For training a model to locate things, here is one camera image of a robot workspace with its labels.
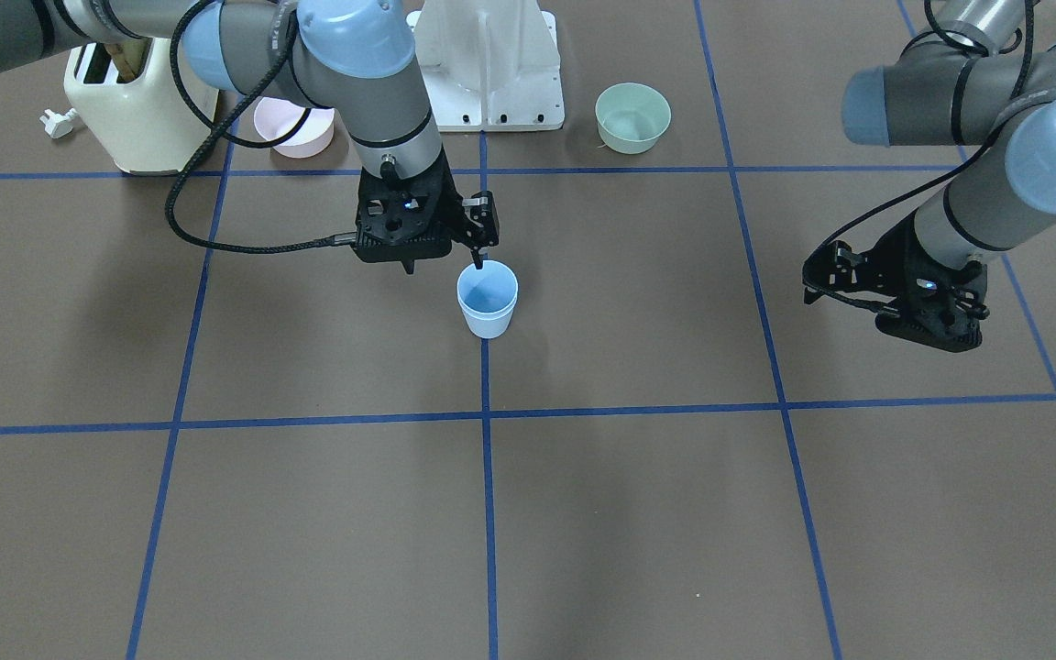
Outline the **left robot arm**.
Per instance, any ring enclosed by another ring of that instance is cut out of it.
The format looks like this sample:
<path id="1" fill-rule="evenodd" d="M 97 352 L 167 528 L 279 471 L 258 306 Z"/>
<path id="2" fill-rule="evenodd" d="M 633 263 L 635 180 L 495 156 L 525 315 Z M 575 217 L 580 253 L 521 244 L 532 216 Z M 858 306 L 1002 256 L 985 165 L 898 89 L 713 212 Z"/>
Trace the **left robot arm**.
<path id="1" fill-rule="evenodd" d="M 872 249 L 827 238 L 803 267 L 806 302 L 857 306 L 880 333 L 927 347 L 980 346 L 989 260 L 1056 225 L 1056 41 L 1031 49 L 1032 8 L 948 1 L 892 67 L 851 78 L 850 142 L 977 151 Z"/>

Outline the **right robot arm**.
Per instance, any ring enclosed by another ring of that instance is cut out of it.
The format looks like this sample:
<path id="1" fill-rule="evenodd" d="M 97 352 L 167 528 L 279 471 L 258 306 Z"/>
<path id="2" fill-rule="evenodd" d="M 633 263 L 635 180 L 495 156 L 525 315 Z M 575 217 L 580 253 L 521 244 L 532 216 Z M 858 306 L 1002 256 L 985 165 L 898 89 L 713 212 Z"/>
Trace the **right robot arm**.
<path id="1" fill-rule="evenodd" d="M 240 254 L 347 247 L 366 263 L 407 272 L 461 244 L 474 267 L 499 242 L 491 192 L 458 193 L 435 121 L 413 30 L 399 1 L 0 1 L 0 72 L 87 43 L 170 41 L 170 72 L 240 101 L 185 163 L 164 216 L 183 241 Z M 239 246 L 192 235 L 175 208 L 185 183 L 258 99 L 332 108 L 361 161 L 355 230 L 280 246 Z"/>

